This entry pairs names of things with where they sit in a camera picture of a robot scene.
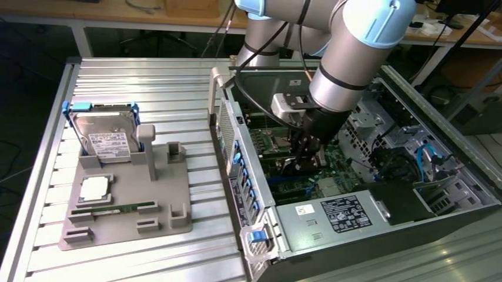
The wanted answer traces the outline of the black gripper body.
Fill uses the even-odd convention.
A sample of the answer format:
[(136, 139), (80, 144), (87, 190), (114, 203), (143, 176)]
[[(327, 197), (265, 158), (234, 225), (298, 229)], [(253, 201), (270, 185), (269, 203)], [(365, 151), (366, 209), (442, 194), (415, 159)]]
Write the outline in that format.
[(302, 137), (314, 138), (321, 144), (327, 144), (335, 138), (349, 116), (350, 111), (309, 109), (302, 118)]

